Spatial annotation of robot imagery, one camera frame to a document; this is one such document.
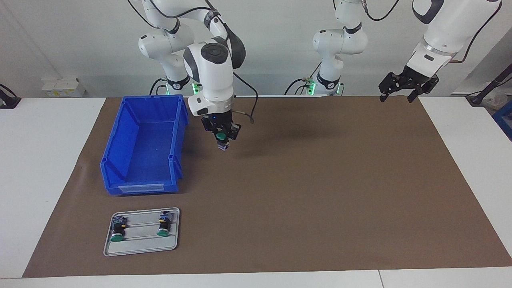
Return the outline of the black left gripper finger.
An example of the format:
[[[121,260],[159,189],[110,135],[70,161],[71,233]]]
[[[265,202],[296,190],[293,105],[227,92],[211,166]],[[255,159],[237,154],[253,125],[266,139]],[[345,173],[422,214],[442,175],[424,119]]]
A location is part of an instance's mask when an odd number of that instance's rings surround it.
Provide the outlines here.
[[[378,89],[381,93],[379,100],[383,103],[386,99],[395,92],[404,89],[405,78],[402,74],[395,74],[389,72],[381,83],[378,85]]]
[[[438,82],[439,77],[433,76],[433,78],[429,79],[424,84],[417,84],[414,90],[407,97],[408,102],[412,103],[418,96],[422,94],[429,94],[435,88]]]

